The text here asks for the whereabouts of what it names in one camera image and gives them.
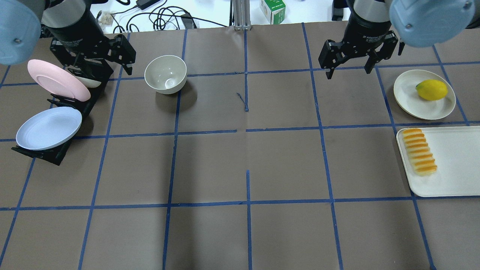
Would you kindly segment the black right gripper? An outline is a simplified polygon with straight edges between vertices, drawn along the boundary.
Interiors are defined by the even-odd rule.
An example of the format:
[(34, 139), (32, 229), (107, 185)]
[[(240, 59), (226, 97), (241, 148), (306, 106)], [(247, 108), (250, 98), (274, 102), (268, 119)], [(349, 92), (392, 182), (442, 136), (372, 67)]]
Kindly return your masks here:
[(340, 42), (331, 39), (325, 41), (318, 61), (319, 66), (326, 69), (327, 79), (332, 79), (334, 69), (339, 65), (361, 57), (367, 57), (364, 70), (369, 75), (377, 63), (392, 57), (398, 45), (398, 37), (392, 30), (380, 36), (353, 33), (349, 37)]

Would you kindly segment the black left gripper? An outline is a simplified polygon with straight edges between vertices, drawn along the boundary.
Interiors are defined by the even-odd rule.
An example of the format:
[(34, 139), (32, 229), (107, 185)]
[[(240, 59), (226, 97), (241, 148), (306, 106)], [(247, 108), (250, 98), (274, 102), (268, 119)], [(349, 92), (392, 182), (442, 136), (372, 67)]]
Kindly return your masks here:
[(79, 46), (75, 48), (68, 48), (58, 39), (53, 38), (50, 43), (50, 51), (63, 66), (82, 68), (82, 66), (86, 65), (86, 60), (99, 62), (107, 60), (120, 64), (127, 72), (127, 75), (132, 75), (133, 65), (137, 56), (137, 51), (123, 34), (117, 34), (112, 39), (104, 36), (94, 45), (86, 45), (86, 43), (80, 42)]

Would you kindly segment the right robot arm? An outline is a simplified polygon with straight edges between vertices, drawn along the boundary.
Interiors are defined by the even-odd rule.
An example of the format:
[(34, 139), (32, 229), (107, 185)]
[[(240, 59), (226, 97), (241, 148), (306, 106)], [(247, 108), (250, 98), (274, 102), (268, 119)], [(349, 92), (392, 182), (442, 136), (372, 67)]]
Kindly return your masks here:
[(430, 47), (479, 28), (478, 0), (334, 0), (332, 20), (340, 21), (346, 8), (350, 17), (342, 40), (325, 41), (319, 54), (328, 79), (348, 60), (367, 56), (369, 74), (395, 48), (401, 55), (406, 45)]

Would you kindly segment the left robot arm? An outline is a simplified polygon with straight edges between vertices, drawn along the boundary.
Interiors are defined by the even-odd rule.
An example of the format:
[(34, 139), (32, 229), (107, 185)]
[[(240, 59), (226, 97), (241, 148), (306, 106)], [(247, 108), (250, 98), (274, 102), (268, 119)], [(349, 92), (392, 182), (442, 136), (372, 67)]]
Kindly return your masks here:
[(136, 51), (124, 35), (107, 38), (91, 5), (102, 0), (2, 0), (0, 41), (2, 65), (17, 65), (31, 57), (41, 34), (52, 35), (50, 51), (61, 65), (83, 78), (102, 80), (118, 63), (132, 74)]

